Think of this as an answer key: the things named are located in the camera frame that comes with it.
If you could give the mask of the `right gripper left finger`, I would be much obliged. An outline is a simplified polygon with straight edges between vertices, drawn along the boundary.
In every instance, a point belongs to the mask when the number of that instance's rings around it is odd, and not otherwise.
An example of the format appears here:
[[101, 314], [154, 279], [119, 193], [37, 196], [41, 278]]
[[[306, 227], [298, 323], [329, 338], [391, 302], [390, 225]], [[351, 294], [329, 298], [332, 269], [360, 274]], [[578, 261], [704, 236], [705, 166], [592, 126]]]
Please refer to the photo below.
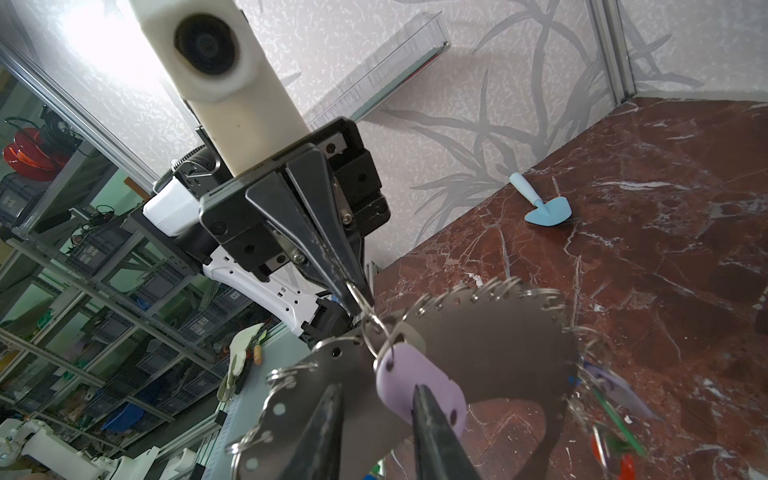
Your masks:
[[344, 427], [344, 389], [326, 388], [280, 480], [336, 480], [340, 475]]

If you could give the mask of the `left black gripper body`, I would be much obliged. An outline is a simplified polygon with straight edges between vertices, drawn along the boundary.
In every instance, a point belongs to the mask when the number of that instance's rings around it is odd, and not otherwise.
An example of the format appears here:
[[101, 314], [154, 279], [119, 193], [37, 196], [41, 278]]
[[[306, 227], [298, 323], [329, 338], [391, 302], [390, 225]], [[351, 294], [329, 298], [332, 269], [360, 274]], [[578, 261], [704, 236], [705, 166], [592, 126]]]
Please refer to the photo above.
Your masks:
[[[204, 195], [200, 222], [240, 266], [260, 280], [274, 272], [269, 263], [279, 255], [303, 254], [271, 227], [245, 197], [246, 190], [255, 182], [270, 173], [279, 173], [301, 203], [286, 173], [286, 163], [303, 146], [317, 147], [330, 165], [338, 216], [352, 250], [359, 256], [364, 275], [364, 239], [387, 223], [391, 212], [371, 152], [365, 147], [357, 124], [348, 118], [333, 120]], [[307, 279], [323, 282], [306, 257], [299, 269]]]

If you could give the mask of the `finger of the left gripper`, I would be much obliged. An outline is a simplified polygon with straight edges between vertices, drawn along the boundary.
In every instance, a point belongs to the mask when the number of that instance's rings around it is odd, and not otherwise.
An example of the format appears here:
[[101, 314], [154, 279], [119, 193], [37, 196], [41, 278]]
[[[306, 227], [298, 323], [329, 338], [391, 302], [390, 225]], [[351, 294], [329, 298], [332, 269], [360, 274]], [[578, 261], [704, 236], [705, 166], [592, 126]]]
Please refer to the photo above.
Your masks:
[[246, 190], [245, 197], [271, 227], [304, 254], [344, 308], [359, 315], [360, 304], [348, 287], [352, 275], [341, 254], [323, 237], [284, 177], [279, 173], [266, 175]]
[[315, 146], [303, 146], [286, 163], [286, 173], [312, 223], [309, 236], [297, 236], [328, 288], [350, 312], [372, 310], [359, 256], [338, 216], [330, 165]]

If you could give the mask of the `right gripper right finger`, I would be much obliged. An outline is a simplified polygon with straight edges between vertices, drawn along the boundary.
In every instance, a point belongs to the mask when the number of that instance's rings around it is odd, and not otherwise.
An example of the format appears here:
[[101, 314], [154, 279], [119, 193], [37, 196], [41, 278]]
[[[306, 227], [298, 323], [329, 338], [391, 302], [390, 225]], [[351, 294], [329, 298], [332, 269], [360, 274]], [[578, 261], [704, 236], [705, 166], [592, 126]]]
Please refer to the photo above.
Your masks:
[[432, 392], [417, 385], [412, 426], [416, 475], [420, 480], [480, 480]]

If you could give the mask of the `purple tagged key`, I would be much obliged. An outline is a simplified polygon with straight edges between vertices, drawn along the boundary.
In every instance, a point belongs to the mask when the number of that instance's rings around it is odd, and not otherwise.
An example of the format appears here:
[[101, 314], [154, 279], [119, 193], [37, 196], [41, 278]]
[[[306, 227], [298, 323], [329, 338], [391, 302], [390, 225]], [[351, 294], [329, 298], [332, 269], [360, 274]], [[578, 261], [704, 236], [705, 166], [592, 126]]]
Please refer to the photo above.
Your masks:
[[409, 426], [413, 425], [413, 398], [417, 386], [426, 386], [437, 401], [453, 433], [461, 438], [468, 404], [461, 387], [425, 354], [405, 343], [387, 348], [375, 367], [379, 399]]

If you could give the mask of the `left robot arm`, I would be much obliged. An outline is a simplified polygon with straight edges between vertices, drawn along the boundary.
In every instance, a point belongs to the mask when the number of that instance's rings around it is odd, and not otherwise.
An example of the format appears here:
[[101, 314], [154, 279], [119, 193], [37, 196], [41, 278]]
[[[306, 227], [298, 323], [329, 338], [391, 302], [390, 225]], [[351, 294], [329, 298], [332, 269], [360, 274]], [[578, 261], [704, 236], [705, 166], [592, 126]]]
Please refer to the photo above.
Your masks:
[[211, 145], [196, 147], [136, 220], [311, 344], [348, 331], [373, 303], [365, 239], [390, 216], [356, 123], [340, 117], [240, 175]]

